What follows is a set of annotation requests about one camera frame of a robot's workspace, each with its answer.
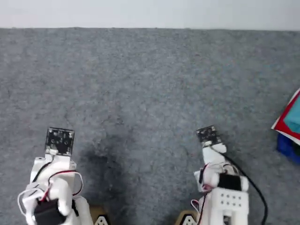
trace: white plastic bracket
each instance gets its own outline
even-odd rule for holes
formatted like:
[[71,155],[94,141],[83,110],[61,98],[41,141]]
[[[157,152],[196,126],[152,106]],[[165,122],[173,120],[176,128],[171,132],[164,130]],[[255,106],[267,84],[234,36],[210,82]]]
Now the white plastic bracket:
[[196,225],[196,221],[194,221],[194,218],[192,216],[187,216],[182,225]]
[[109,225],[106,218],[99,216],[94,225]]

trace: black wire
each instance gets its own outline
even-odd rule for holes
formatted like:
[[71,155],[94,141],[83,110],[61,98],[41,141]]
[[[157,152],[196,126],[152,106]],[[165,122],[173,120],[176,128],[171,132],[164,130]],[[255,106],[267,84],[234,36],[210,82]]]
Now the black wire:
[[266,223],[266,220],[267,220],[267,217],[268,217],[268,204],[262,194],[262,192],[260,191],[260,189],[256,186],[256,184],[250,179],[250,177],[248,177],[248,175],[241,169],[241,167],[236,164],[236,162],[234,162],[233,159],[229,158],[227,155],[223,154],[223,153],[220,153],[218,152],[219,154],[221,154],[222,156],[224,156],[225,159],[227,159],[229,162],[231,162],[232,164],[235,165],[235,167],[245,176],[247,177],[248,181],[252,184],[252,186],[255,188],[255,190],[257,191],[258,195],[260,196],[263,204],[264,204],[264,215],[263,215],[263,218],[262,218],[262,225],[265,225]]
[[35,178],[33,179],[32,183],[37,181],[38,176],[40,175],[40,173],[41,173],[41,172],[42,172],[42,171],[43,171],[50,163],[52,163],[52,161],[49,162],[49,163],[44,164],[44,165],[39,169],[39,171],[37,172],[37,174],[36,174]]
[[203,203],[202,203],[202,207],[201,207],[201,211],[200,211],[200,217],[199,217],[199,221],[198,221],[197,225],[199,225],[201,223],[201,220],[202,220],[203,208],[204,208],[205,200],[206,200],[206,196],[204,196],[204,199],[203,199]]

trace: plastic part with holes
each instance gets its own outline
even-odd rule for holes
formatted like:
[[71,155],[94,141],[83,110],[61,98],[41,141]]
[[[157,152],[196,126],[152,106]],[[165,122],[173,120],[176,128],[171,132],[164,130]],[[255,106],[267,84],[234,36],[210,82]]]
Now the plastic part with holes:
[[104,216],[99,216],[95,222],[95,225],[109,225],[109,223]]
[[225,211],[232,213],[231,225],[248,225],[248,193],[220,187],[213,189],[211,192],[210,224],[223,224]]
[[196,225],[196,221],[194,221],[192,216],[186,216],[182,225]]

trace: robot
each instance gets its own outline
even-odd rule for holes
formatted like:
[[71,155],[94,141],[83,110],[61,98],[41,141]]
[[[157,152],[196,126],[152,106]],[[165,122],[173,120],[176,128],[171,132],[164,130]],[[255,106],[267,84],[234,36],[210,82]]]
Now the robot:
[[183,211],[176,225],[248,225],[249,183],[258,192],[265,206],[264,225],[268,216],[267,203],[256,184],[228,156],[214,126],[198,129],[205,166],[194,173],[199,200],[192,200],[193,211]]
[[[30,183],[18,196],[28,225],[109,225],[102,208],[89,206],[79,196],[83,180],[71,160],[74,134],[61,128],[47,130],[45,157],[34,160]],[[81,185],[73,192],[76,175]]]
[[[253,181],[226,153],[214,126],[196,131],[202,144],[205,166],[194,173],[201,198],[192,200],[195,211],[183,211],[175,225],[248,225],[251,183],[268,207]],[[50,127],[45,142],[45,157],[38,157],[30,174],[30,183],[18,196],[18,205],[28,225],[109,225],[100,207],[89,206],[79,196],[83,188],[81,174],[71,160],[74,131]],[[73,192],[75,176],[80,188]]]

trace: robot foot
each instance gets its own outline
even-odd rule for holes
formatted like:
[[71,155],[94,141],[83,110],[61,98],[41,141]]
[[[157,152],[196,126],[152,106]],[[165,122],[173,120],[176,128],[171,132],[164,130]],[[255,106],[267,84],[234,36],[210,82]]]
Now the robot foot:
[[100,206],[90,205],[90,215],[94,225],[111,225],[107,213]]
[[195,211],[182,211],[175,223],[175,225],[196,225],[197,214]]

